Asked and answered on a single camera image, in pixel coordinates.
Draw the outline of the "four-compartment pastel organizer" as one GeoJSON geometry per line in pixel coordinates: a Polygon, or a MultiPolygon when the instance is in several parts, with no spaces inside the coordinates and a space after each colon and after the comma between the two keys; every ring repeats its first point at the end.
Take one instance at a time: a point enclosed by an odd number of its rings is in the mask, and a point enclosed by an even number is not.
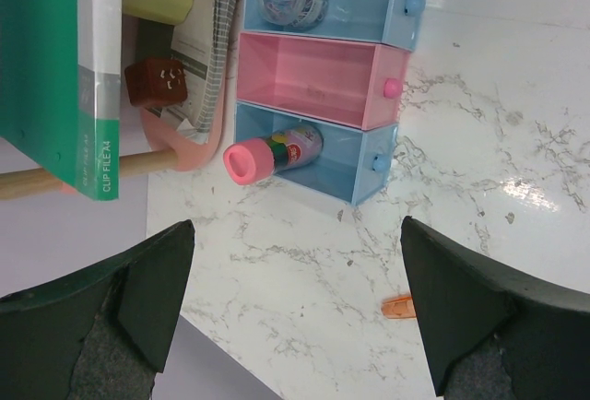
{"type": "Polygon", "coordinates": [[[328,0],[311,29],[266,22],[244,0],[234,143],[300,124],[319,157],[280,177],[356,206],[381,191],[395,148],[407,65],[426,0],[328,0]]]}

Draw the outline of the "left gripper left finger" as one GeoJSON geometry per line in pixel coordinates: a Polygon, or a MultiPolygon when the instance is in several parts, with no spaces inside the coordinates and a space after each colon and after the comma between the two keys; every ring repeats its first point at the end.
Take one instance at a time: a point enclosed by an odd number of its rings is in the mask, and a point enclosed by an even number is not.
{"type": "Polygon", "coordinates": [[[191,221],[1,299],[4,399],[149,399],[195,247],[191,221]]]}

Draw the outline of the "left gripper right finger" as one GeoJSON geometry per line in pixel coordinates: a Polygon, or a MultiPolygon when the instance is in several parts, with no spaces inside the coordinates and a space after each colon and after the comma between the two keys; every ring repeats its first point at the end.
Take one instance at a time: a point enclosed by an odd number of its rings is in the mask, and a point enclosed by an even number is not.
{"type": "Polygon", "coordinates": [[[589,296],[406,217],[401,245],[432,385],[443,399],[586,399],[589,296]]]}

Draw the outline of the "pink crayon bottle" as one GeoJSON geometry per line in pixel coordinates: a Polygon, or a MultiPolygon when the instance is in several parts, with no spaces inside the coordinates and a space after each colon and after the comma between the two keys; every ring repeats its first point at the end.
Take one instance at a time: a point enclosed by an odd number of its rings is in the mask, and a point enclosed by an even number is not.
{"type": "Polygon", "coordinates": [[[300,124],[230,145],[223,153],[223,162],[237,184],[250,185],[277,172],[308,165],[319,157],[323,147],[322,134],[312,125],[300,124]]]}

